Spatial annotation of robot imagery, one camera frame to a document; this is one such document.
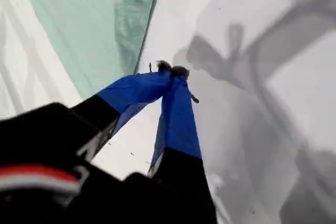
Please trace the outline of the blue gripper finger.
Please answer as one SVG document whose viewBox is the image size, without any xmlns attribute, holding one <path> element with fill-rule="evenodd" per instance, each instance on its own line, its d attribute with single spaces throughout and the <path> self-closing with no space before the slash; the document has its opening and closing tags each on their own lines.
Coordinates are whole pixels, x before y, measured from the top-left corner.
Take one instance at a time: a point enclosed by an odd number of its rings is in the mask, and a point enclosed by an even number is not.
<svg viewBox="0 0 336 224">
<path fill-rule="evenodd" d="M 191 94 L 187 84 L 190 71 L 182 66 L 174 66 L 170 72 L 172 82 L 162 97 L 161 115 L 148 172 L 151 177 L 158 171 L 163 156 L 169 149 L 203 161 L 192 107 L 192 103 L 199 103 L 199 100 Z"/>
<path fill-rule="evenodd" d="M 111 83 L 96 94 L 73 106 L 79 125 L 76 144 L 86 144 L 95 135 L 114 136 L 148 104 L 161 98 L 171 86 L 172 67 L 157 63 L 157 71 L 132 74 Z"/>
</svg>

